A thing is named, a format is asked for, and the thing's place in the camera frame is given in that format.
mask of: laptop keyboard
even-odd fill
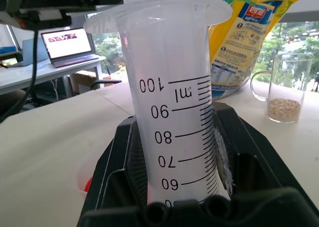
[[[76,58],[72,58],[72,59],[62,60],[59,62],[54,62],[53,65],[56,68],[59,68],[59,67],[63,67],[63,66],[71,65],[71,64],[78,64],[78,63],[82,63],[85,61],[90,61],[90,60],[94,60],[94,59],[98,59],[98,58],[99,58],[99,56],[97,56],[95,54],[90,54],[90,55],[85,55],[85,56],[76,57]]]

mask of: laptop screen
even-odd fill
[[[40,37],[38,38],[37,44],[37,62],[48,59],[49,57],[45,50],[45,45]],[[26,39],[22,41],[22,55],[24,66],[33,63],[33,39]]]
[[[50,59],[92,52],[84,29],[69,29],[41,34]]]

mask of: desk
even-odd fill
[[[265,117],[246,85],[222,99],[263,133],[319,207],[319,95],[307,93],[298,123]],[[14,116],[0,125],[0,220],[6,227],[74,227],[84,199],[68,186],[76,166],[103,152],[134,114],[129,85],[90,91]]]
[[[96,77],[102,79],[101,61],[105,57],[90,60],[78,64],[72,64],[60,68],[55,68],[49,59],[38,62],[35,84],[40,84],[52,79],[63,77],[66,95],[70,98],[71,89],[66,75],[76,73],[80,70],[94,68]],[[29,87],[32,75],[32,64],[25,67],[0,68],[0,95],[18,89]]]
[[[255,90],[267,96],[269,85],[256,82]],[[129,84],[99,89],[100,95],[133,115]],[[253,97],[249,83],[233,95],[219,100],[265,135],[288,166],[313,203],[319,208],[319,93],[306,92],[301,119],[296,123],[277,123],[268,119],[266,102]]]

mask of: cardboard box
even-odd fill
[[[90,71],[79,71],[75,74],[71,74],[71,84],[74,93],[82,94],[90,91],[91,84],[96,80],[96,74]],[[108,74],[102,74],[104,80],[111,79],[111,76]],[[104,87],[110,86],[113,84],[104,84]]]

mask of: brand logo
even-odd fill
[[[246,15],[251,15],[254,18],[262,18],[264,17],[267,8],[264,7],[263,9],[250,5],[247,9]]]

